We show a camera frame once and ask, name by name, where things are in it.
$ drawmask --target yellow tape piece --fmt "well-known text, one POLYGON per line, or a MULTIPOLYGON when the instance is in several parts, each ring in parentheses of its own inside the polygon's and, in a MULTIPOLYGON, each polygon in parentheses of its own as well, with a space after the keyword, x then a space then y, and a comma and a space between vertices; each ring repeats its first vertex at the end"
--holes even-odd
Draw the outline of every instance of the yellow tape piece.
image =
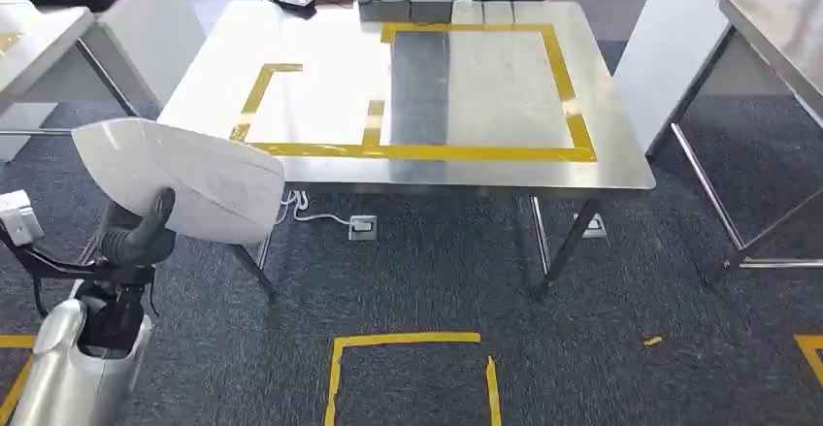
POLYGON ((381 334, 377 336, 338 337, 343 347, 384 344, 479 344, 477 332, 419 332, 414 334, 381 334))
POLYGON ((35 339, 37 339, 37 336, 0 336, 0 348, 31 348, 32 346, 34 346, 35 339))
POLYGON ((11 49, 20 41, 22 33, 0 33, 0 53, 11 49))
POLYGON ((657 344, 661 343, 662 341, 663 341, 663 338, 662 338, 662 337, 660 337, 660 336, 654 336, 654 337, 652 337, 651 339, 649 339, 649 340, 647 340, 647 341, 643 341, 643 345, 645 345, 645 346, 653 346, 653 345, 657 345, 657 344))
POLYGON ((380 144, 380 130, 383 126, 385 101, 369 101, 366 128, 363 130, 363 146, 376 147, 380 144))
POLYGON ((343 358, 343 343, 340 339, 335 339, 332 349, 332 367, 329 372, 329 398, 326 406, 326 414, 323 417, 323 426, 334 426, 335 405, 334 399, 340 388, 340 362, 343 358))
POLYGON ((494 367, 494 360, 489 356, 486 365, 486 384, 489 391, 489 413, 491 416, 491 426, 501 426, 503 420, 500 417, 500 394, 497 391, 497 370, 494 367))
POLYGON ((380 30, 380 41, 391 44, 398 31, 413 31, 418 33, 452 31, 535 31, 543 33, 546 29, 554 29, 546 23, 406 23, 386 22, 380 30))
POLYGON ((560 96, 563 112, 566 115, 569 134, 572 136, 572 144, 575 147, 588 149, 594 154, 594 147, 588 129, 586 129, 586 122, 583 120, 583 114, 580 113, 577 104, 575 88, 572 86, 572 77, 566 67, 566 59, 563 58, 563 51, 560 50, 560 42, 557 41, 554 27, 547 27, 542 34, 548 64, 551 67, 554 84, 557 86, 557 94, 560 96))
POLYGON ((805 336, 795 335, 795 341, 800 346, 800 351, 806 357, 808 365, 817 376, 820 385, 823 385, 823 362, 820 361, 820 355, 817 350, 823 348, 823 336, 805 336))
POLYGON ((355 157, 415 161, 566 161, 594 162, 590 149, 576 147, 451 147, 435 145, 321 145, 250 143, 275 156, 355 157))
POLYGON ((379 334, 373 336, 338 337, 332 348, 332 365, 329 370, 329 398, 323 426, 334 426, 335 397, 340 389, 340 365, 343 349, 348 346, 371 346, 384 344, 457 344, 480 343, 480 334, 476 332, 420 332, 416 334, 379 334))
POLYGON ((254 120, 254 115, 260 109, 260 103, 263 101, 263 95, 266 94, 266 89, 272 81, 272 76, 277 73, 287 72, 302 72, 303 64, 263 64, 260 67, 260 72, 257 74, 257 80, 251 87, 251 92, 248 94, 246 103, 243 104, 243 109, 240 112, 240 120, 235 123, 232 128, 232 133, 229 135, 229 140, 235 142, 243 142, 248 135, 248 130, 251 129, 251 122, 254 120))
POLYGON ((15 411, 17 402, 23 394, 25 382, 28 379, 29 373, 31 373, 31 365, 33 362, 34 357, 29 356, 25 362, 25 365, 23 365, 23 369, 20 370, 20 374, 17 376, 17 379, 15 379, 15 383, 12 384, 9 394, 6 395, 6 399, 3 400, 3 404, 0 405, 0 424, 7 424, 9 419, 12 418, 12 413, 15 411))

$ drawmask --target gray carpet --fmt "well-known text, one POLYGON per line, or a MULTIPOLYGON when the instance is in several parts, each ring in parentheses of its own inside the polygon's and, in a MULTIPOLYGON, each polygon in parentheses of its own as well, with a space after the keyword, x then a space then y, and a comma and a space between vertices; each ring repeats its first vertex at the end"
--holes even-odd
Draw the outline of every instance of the gray carpet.
MULTIPOLYGON (((610 67, 622 47, 602 43, 610 67)), ((59 112, 50 124, 116 114, 59 112)), ((820 131, 790 100, 702 98, 685 125, 747 237, 823 180, 820 131)), ((180 239, 120 424, 321 424, 333 338, 434 330, 481 343, 348 348, 337 424, 489 424, 489 355, 503 424, 818 424, 823 392, 793 335, 823 334, 823 275, 738 272, 705 289, 698 271, 728 241, 674 146, 654 172, 651 194, 605 202, 609 238, 583 243, 542 300, 524 290, 540 275, 528 205, 505 195, 311 195, 313 211, 377 214, 379 239, 287 222, 269 252, 271 302, 224 248, 180 239), (663 341, 644 346, 652 336, 663 341)), ((55 251, 80 252, 103 195, 71 142, 33 141, 0 176, 29 191, 55 251)), ((544 202, 555 248, 574 206, 544 202)), ((783 245, 819 253, 805 231, 783 245)), ((0 332, 35 330, 29 281, 9 253, 0 266, 0 332)), ((47 300, 65 292, 50 285, 47 300)))

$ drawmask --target tabletop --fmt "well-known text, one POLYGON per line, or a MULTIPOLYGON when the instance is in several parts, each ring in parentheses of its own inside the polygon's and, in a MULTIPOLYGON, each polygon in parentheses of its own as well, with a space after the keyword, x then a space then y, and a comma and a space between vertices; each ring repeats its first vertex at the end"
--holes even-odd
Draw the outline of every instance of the tabletop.
POLYGON ((25 92, 93 20, 86 8, 42 13, 30 4, 0 4, 0 102, 25 92))
POLYGON ((456 2, 451 24, 230 4, 158 119, 279 157, 294 188, 632 192, 654 177, 582 9, 456 2))
POLYGON ((719 7, 821 120, 823 0, 720 0, 719 7))

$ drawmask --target floor power outlet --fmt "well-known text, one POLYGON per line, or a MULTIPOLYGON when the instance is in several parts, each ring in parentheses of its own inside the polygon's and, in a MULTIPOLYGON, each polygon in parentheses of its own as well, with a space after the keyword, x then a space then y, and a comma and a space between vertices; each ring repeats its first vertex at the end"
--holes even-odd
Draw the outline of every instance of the floor power outlet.
POLYGON ((606 225, 603 223, 603 218, 599 214, 594 214, 589 226, 583 232, 584 239, 604 239, 606 237, 606 225))
POLYGON ((376 215, 353 215, 348 219, 349 240, 374 240, 378 237, 378 217, 376 215))

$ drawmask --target white robot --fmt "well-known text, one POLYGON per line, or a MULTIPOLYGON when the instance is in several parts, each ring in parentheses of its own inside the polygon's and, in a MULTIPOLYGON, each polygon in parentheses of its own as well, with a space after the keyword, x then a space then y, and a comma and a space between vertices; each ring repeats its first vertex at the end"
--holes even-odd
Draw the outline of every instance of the white robot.
POLYGON ((25 192, 0 195, 0 240, 34 279, 38 310, 45 315, 41 279, 77 280, 43 321, 12 426, 114 424, 151 334, 146 286, 176 234, 255 244, 280 208, 282 166, 252 147, 137 118, 71 135, 113 200, 95 256, 80 264, 52 257, 39 246, 43 230, 25 192))

